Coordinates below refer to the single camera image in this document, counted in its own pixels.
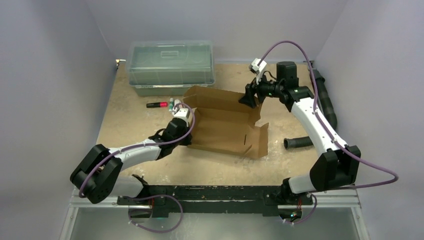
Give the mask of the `brown cardboard box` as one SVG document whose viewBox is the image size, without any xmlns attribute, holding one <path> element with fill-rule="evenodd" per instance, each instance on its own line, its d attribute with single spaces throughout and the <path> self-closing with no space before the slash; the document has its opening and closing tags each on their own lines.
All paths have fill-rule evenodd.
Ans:
<svg viewBox="0 0 424 240">
<path fill-rule="evenodd" d="M 193 86 L 182 101 L 194 110 L 192 149 L 259 159 L 268 154 L 269 124 L 257 126 L 262 105 L 240 103 L 243 93 Z"/>
</svg>

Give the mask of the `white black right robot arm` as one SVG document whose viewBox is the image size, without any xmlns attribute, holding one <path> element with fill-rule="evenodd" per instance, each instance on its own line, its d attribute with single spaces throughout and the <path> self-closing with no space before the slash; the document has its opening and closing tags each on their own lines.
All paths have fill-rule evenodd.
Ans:
<svg viewBox="0 0 424 240">
<path fill-rule="evenodd" d="M 278 197 L 288 204 L 300 195 L 323 192 L 349 186 L 356 181 L 361 152 L 338 138 L 336 131 L 316 106 L 315 96 L 307 86 L 300 86 L 297 65 L 292 61 L 277 63 L 277 80 L 268 81 L 264 75 L 266 62 L 256 58 L 249 70 L 256 76 L 245 86 L 239 100 L 251 108 L 257 107 L 266 97 L 278 98 L 301 123 L 315 147 L 318 159 L 308 174 L 286 178 Z"/>
</svg>

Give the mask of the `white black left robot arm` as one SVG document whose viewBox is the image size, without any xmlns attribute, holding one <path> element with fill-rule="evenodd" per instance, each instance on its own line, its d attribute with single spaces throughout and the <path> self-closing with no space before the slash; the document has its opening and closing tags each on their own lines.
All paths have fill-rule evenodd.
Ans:
<svg viewBox="0 0 424 240">
<path fill-rule="evenodd" d="M 120 180 L 120 173 L 138 164 L 167 157 L 178 146 L 189 146 L 192 130 L 187 116 L 177 116 L 165 128 L 139 143 L 118 148 L 96 144 L 73 170 L 69 180 L 78 189 L 79 198 L 88 199 L 92 204 L 117 195 L 128 196 L 142 205 L 149 199 L 143 178 Z"/>
</svg>

